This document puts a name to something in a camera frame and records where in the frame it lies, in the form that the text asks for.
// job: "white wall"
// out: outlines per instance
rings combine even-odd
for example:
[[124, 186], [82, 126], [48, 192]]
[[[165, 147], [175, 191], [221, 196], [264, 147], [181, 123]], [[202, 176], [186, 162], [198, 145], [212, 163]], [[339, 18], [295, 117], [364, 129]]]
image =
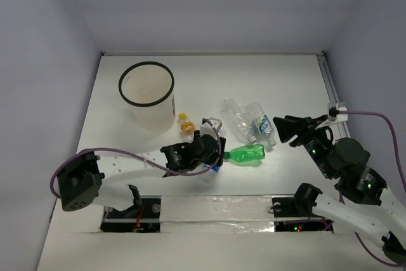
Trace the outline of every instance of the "white wall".
[[[359, 0], [328, 52], [340, 100], [349, 109], [376, 110], [395, 125], [406, 168], [406, 0]], [[385, 122], [350, 117], [352, 137], [372, 154], [370, 164], [406, 203]]]
[[320, 51], [356, 0], [76, 0], [103, 51]]
[[35, 270], [100, 59], [71, 0], [0, 0], [0, 269]]

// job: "white bin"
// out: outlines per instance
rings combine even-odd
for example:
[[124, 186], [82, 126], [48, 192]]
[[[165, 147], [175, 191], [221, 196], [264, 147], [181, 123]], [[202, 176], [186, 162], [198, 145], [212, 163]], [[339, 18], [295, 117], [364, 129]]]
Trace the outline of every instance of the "white bin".
[[119, 91], [138, 123], [160, 133], [175, 122], [174, 83], [173, 74], [165, 65], [141, 62], [124, 71]]

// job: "crushed plastic bottle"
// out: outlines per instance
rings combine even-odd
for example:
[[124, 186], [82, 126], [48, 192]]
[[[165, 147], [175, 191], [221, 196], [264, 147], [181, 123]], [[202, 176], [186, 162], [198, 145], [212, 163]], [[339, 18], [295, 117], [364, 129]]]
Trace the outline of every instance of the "crushed plastic bottle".
[[248, 162], [253, 160], [262, 160], [265, 158], [265, 148], [262, 144], [246, 145], [233, 149], [231, 152], [224, 153], [225, 160], [234, 160], [235, 162]]
[[259, 142], [263, 140], [270, 148], [276, 145], [277, 142], [274, 139], [275, 129], [260, 104], [249, 104], [246, 107], [246, 118], [251, 122]]
[[237, 103], [235, 103], [235, 100], [225, 100], [223, 108], [228, 114], [230, 122], [232, 123], [234, 130], [238, 133], [238, 135], [241, 136], [245, 140], [245, 142], [249, 144], [256, 143], [256, 138], [254, 136], [252, 126], [247, 122], [247, 119], [244, 117], [244, 113], [237, 105]]
[[203, 180], [207, 183], [212, 183], [216, 179], [218, 175], [218, 171], [220, 170], [219, 166], [213, 166], [207, 173], [204, 173]]

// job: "green plastic bottle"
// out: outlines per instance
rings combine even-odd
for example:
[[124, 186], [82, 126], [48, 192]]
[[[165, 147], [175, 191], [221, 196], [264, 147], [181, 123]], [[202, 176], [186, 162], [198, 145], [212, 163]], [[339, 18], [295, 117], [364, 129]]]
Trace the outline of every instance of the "green plastic bottle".
[[237, 149], [233, 149], [231, 152], [224, 153], [224, 159], [234, 160], [235, 162], [248, 162], [252, 160], [262, 160], [265, 158], [264, 145], [246, 145]]

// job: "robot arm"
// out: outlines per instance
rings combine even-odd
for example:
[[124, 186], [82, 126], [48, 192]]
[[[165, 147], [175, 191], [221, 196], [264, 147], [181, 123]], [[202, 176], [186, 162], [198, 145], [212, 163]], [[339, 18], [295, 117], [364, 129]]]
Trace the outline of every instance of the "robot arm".
[[[58, 180], [62, 209], [77, 211], [90, 204], [97, 204], [124, 212], [128, 210], [129, 214], [134, 214], [142, 207], [142, 201], [137, 187], [129, 185], [129, 181], [142, 177], [196, 175], [198, 173], [188, 172], [202, 163], [221, 166], [226, 140], [218, 136], [220, 128], [220, 120], [204, 120], [200, 131], [195, 132], [192, 143], [177, 143], [147, 152], [143, 156], [131, 154], [138, 160], [97, 156], [92, 150], [77, 154], [54, 174]], [[162, 169], [167, 171], [163, 177]]]
[[[329, 115], [316, 119], [285, 116], [275, 117], [273, 121], [282, 143], [297, 136], [289, 145], [303, 145], [326, 179], [339, 178], [335, 189], [361, 205], [372, 216], [363, 217], [361, 213], [338, 202], [333, 204], [333, 200], [323, 193], [313, 198], [315, 214], [345, 222], [354, 231], [382, 248], [389, 259], [406, 263], [405, 207], [393, 195], [386, 181], [367, 166], [370, 154], [359, 142], [351, 138], [342, 138], [336, 143], [332, 141], [329, 126], [346, 121], [346, 114], [340, 114], [340, 111], [345, 110], [345, 107], [335, 104], [329, 105]], [[304, 185], [306, 184], [302, 184], [295, 194], [297, 200], [300, 199], [299, 191]]]

